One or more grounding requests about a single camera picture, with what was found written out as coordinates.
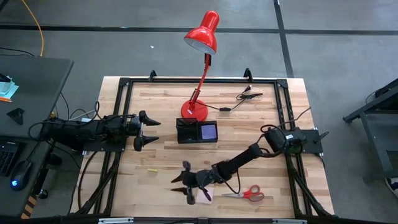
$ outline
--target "keyboard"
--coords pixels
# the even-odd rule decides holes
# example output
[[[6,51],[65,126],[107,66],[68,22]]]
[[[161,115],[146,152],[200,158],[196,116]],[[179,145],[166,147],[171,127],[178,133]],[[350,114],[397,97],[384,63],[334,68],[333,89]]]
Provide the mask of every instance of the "keyboard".
[[[0,176],[8,176],[24,143],[14,141],[0,141]]]

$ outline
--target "lamp shade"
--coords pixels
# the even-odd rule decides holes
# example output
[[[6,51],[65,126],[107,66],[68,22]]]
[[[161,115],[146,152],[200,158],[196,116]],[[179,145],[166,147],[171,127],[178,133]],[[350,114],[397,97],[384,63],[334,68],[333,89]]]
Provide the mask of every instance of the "lamp shade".
[[[207,11],[199,27],[194,28],[186,34],[184,40],[194,49],[205,54],[215,54],[217,51],[217,40],[214,35],[220,17],[216,11]]]

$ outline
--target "computer mouse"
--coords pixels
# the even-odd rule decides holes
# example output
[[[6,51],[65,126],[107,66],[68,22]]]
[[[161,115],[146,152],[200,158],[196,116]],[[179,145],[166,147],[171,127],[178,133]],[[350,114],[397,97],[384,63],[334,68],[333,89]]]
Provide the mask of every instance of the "computer mouse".
[[[33,163],[31,161],[18,162],[11,172],[11,189],[18,191],[26,187],[29,181],[29,173]]]

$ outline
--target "concrete floor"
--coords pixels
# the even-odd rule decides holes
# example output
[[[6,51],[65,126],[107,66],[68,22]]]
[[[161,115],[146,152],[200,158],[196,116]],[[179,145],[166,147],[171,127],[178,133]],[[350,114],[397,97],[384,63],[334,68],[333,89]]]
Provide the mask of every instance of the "concrete floor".
[[[278,28],[272,0],[29,0],[42,24],[120,27],[195,27],[205,11],[217,10],[224,28]],[[286,29],[397,30],[398,2],[391,0],[280,0]],[[0,13],[3,24],[32,24],[20,1]],[[38,54],[37,31],[1,30],[2,47]],[[75,65],[63,93],[70,108],[91,110],[105,75],[197,76],[202,54],[173,32],[46,31],[45,56],[70,58]],[[219,47],[209,76],[286,77],[279,34],[216,34]],[[370,92],[397,78],[398,36],[287,35],[294,75],[304,78],[315,126],[323,140],[326,175],[335,213],[344,218],[393,222],[398,199],[384,182],[365,184],[375,165],[362,124],[342,117]],[[60,116],[66,115],[62,99]],[[68,212],[77,169],[67,156],[60,172],[46,180],[50,196],[33,217]]]

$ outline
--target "lamp cord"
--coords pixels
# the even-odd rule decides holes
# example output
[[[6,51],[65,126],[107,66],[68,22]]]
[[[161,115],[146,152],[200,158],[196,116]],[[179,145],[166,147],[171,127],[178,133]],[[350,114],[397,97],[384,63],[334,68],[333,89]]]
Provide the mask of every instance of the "lamp cord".
[[[248,86],[248,87],[246,87],[246,89],[241,94],[236,96],[236,100],[240,100],[240,102],[237,105],[235,105],[234,107],[232,107],[232,108],[228,108],[228,107],[217,108],[217,107],[206,105],[204,103],[200,103],[200,102],[197,102],[197,101],[196,101],[196,103],[198,103],[200,105],[203,105],[203,106],[207,106],[209,108],[213,108],[213,109],[219,110],[219,111],[231,111],[231,110],[237,108],[239,105],[241,105],[245,100],[253,99],[256,96],[261,96],[262,95],[262,93],[253,93],[253,94],[250,94],[250,95],[245,95],[244,93],[249,91],[250,89],[251,89],[251,86]]]

